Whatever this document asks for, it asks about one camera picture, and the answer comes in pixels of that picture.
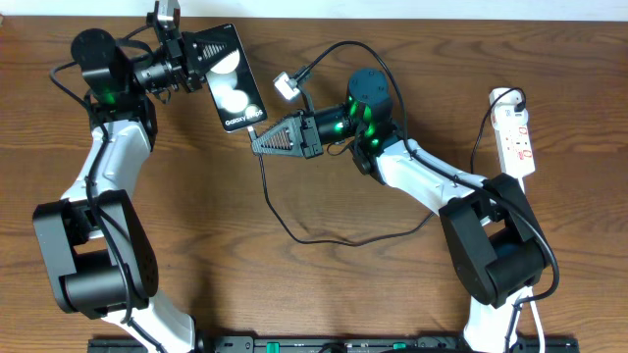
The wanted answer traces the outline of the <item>black Samsung flip phone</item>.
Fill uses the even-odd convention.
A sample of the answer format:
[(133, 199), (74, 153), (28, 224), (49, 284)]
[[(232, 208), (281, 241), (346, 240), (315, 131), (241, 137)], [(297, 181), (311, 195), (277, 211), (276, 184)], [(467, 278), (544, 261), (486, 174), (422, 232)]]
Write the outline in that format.
[(265, 121), (267, 111), (235, 25), (205, 30), (225, 34), (231, 40), (231, 53), (205, 75), (224, 131), (234, 132)]

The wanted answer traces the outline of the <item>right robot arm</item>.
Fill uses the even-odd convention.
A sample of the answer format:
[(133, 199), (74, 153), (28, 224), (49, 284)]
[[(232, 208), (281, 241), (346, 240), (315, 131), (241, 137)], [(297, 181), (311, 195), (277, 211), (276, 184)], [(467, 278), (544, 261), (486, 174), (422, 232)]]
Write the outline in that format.
[(517, 178), (465, 173), (405, 137), (391, 118), (392, 82), (381, 71), (357, 71), (344, 103), (284, 117), (252, 137), (252, 150), (258, 156), (313, 158), (323, 146), (350, 138), (362, 174), (439, 216), (454, 269), (472, 297), (463, 332), (467, 346), (506, 352), (514, 346), (521, 307), (537, 299), (531, 288), (545, 268), (557, 267), (556, 258)]

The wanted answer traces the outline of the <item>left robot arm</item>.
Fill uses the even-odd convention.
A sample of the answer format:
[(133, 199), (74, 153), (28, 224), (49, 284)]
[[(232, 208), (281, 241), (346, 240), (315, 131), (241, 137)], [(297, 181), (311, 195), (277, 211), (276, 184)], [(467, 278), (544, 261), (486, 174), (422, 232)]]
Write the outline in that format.
[(87, 91), (92, 144), (72, 186), (32, 215), (53, 296), (80, 313), (125, 330), (149, 352), (213, 352), (214, 339), (159, 287), (156, 256), (132, 205), (139, 172), (158, 132), (154, 100), (200, 88), (203, 59), (187, 33), (157, 26), (158, 49), (100, 28), (72, 42)]

